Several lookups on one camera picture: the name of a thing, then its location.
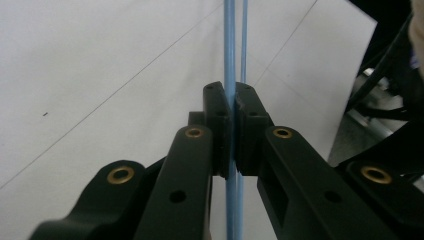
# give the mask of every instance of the thin blue tube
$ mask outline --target thin blue tube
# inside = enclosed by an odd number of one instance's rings
[[[231,114],[234,110],[236,93],[235,73],[235,2],[224,1],[224,88]],[[236,214],[236,165],[234,161],[234,142],[231,141],[231,156],[229,164],[229,176],[225,183],[226,208],[227,208],[227,240],[235,239],[235,214]]]
[[[242,36],[241,36],[241,74],[240,74],[240,82],[242,83],[246,83],[247,8],[248,8],[248,0],[243,0],[243,23],[242,23]]]
[[[240,82],[246,83],[246,57],[247,57],[247,9],[248,0],[243,0],[243,21],[241,36],[241,74]],[[236,240],[243,239],[243,191],[244,179],[241,173],[237,173],[237,210],[236,210]]]

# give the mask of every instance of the dark object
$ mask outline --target dark object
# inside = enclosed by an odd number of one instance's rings
[[[204,111],[190,113],[165,159],[106,166],[68,217],[31,239],[210,239],[211,177],[226,176],[232,123],[222,85],[203,93]],[[298,132],[274,126],[252,87],[237,84],[236,105],[237,167],[258,176],[278,239],[424,238],[424,196],[410,183],[424,172],[413,141],[422,121],[333,169]]]
[[[393,40],[393,43],[389,46],[387,52],[381,58],[377,64],[373,73],[368,77],[367,81],[361,88],[353,94],[347,103],[346,112],[354,108],[365,96],[367,96],[371,90],[377,85],[377,83],[385,76],[390,70],[393,64],[398,60],[402,53],[402,49],[408,47],[408,26],[411,21],[412,14],[409,15],[406,22],[403,24],[398,35]]]
[[[409,0],[349,0],[377,22],[374,34],[362,60],[362,73],[367,68],[375,68],[383,54],[411,13]]]

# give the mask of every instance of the screw hole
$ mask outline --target screw hole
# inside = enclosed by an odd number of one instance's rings
[[[293,135],[290,130],[284,128],[277,128],[273,131],[273,133],[279,138],[291,138]]]
[[[186,196],[185,192],[183,192],[181,190],[172,192],[169,195],[169,200],[173,203],[184,202],[186,198],[187,198],[187,196]]]
[[[362,175],[370,181],[379,184],[390,184],[392,182],[392,177],[383,169],[364,166],[361,168]]]
[[[110,184],[123,184],[134,177],[134,169],[122,166],[113,169],[107,176],[107,181]]]
[[[115,178],[115,179],[121,179],[121,178],[126,178],[126,177],[128,177],[128,175],[129,175],[130,173],[128,172],[128,170],[124,170],[124,169],[122,169],[122,170],[119,170],[119,171],[117,171],[115,174],[113,174],[113,177]]]
[[[324,193],[325,198],[332,203],[339,203],[342,201],[342,197],[333,191],[327,191]]]
[[[189,138],[198,138],[203,135],[203,130],[200,128],[190,128],[186,130],[185,134]]]

